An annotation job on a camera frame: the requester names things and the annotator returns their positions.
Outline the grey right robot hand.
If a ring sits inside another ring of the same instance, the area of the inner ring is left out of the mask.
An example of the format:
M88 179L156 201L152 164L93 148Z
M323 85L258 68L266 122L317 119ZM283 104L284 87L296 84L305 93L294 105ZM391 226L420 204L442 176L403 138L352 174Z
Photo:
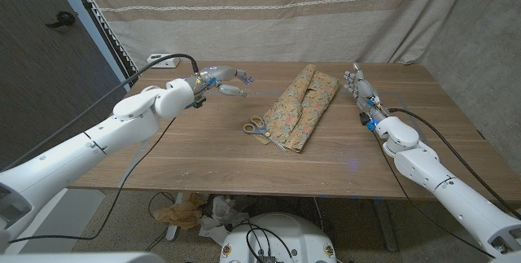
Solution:
M344 88L355 98L357 106L374 121L380 122L387 117L378 92L365 79L358 63L353 63L353 72L346 71Z

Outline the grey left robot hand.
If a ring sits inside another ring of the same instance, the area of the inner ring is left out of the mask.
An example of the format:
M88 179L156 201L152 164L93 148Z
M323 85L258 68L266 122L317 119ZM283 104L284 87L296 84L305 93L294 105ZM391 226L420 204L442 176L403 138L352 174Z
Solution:
M206 100L204 92L212 88L217 88L221 94L227 96L246 97L247 93L237 86L224 84L224 81L230 81L235 77L245 85L250 85L254 82L254 78L249 73L230 66L206 67L201 72L185 78L195 95L195 100L189 107L201 107Z

